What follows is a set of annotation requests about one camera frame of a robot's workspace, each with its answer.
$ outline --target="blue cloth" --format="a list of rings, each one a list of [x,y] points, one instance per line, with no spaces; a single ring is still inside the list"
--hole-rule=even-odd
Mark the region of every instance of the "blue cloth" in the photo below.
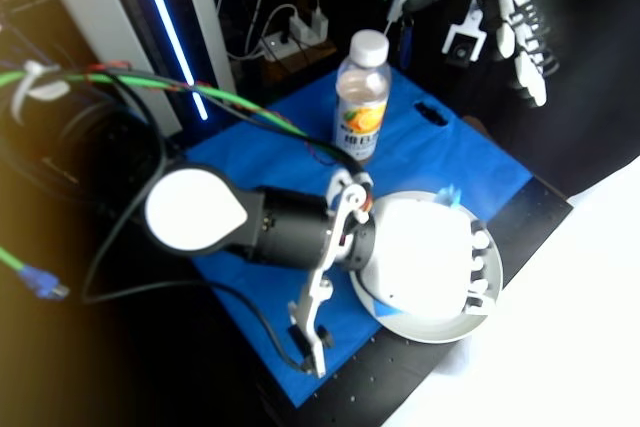
[[[273,105],[273,109],[307,133],[330,139],[336,105],[335,75],[306,86]],[[414,108],[419,101],[436,109],[448,124],[438,127],[427,121]],[[196,146],[188,157],[219,169],[245,189],[269,185],[324,195],[335,170],[316,162],[302,142],[246,123]],[[438,192],[453,184],[462,190],[462,204],[484,220],[491,219],[531,178],[520,164],[399,72],[393,73],[385,121],[367,170],[374,179],[376,197],[402,190]],[[196,258],[195,264],[207,279],[230,285],[251,298],[269,319],[289,355],[302,361],[287,334],[287,303],[298,299],[306,280],[304,272],[247,265],[225,252]],[[216,293],[296,407],[380,327],[361,306],[347,274],[333,268],[329,277],[334,294],[321,306],[316,324],[325,326],[336,344],[325,351],[328,375],[324,379],[286,366],[254,316],[228,294]]]

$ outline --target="white bottle cap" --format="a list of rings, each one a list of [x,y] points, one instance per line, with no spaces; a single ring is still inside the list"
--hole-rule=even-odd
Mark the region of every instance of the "white bottle cap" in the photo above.
[[[349,57],[361,67],[371,69],[387,61],[389,40],[377,30],[361,30],[351,38]]]

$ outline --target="led light strip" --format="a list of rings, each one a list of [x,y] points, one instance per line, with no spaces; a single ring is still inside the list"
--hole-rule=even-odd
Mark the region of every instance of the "led light strip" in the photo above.
[[[187,84],[193,85],[194,78],[191,74],[191,69],[189,68],[189,63],[187,62],[187,58],[184,55],[184,51],[182,50],[182,45],[180,44],[180,40],[178,39],[178,34],[176,34],[176,29],[173,26],[173,22],[171,21],[171,17],[169,16],[169,11],[167,10],[167,5],[164,0],[154,0],[156,3],[156,7],[158,9],[158,13],[160,14],[160,18],[162,19],[162,24],[164,25],[164,30],[167,32],[169,36],[169,40],[171,41],[171,46],[173,47],[173,51],[176,54],[178,59],[178,63],[180,64],[180,68],[182,69],[182,73],[184,75],[184,79],[187,81]],[[200,114],[200,118],[202,120],[207,120],[209,118],[209,114],[207,114],[207,110],[204,107],[204,102],[202,102],[202,97],[199,94],[193,93],[193,101],[196,103],[196,107],[198,108],[198,113]]]

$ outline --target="white cloth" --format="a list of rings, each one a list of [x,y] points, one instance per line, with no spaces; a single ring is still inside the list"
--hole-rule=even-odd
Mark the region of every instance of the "white cloth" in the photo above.
[[[571,202],[384,427],[640,426],[640,158]]]

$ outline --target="power strip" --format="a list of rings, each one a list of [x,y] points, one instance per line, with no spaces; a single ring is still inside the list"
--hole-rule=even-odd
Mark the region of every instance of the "power strip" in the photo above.
[[[268,62],[276,62],[321,44],[327,40],[328,30],[329,19],[322,12],[316,11],[311,15],[311,26],[305,24],[297,15],[292,15],[289,18],[290,37],[298,42],[293,39],[282,42],[283,32],[271,34],[261,41],[264,58]]]

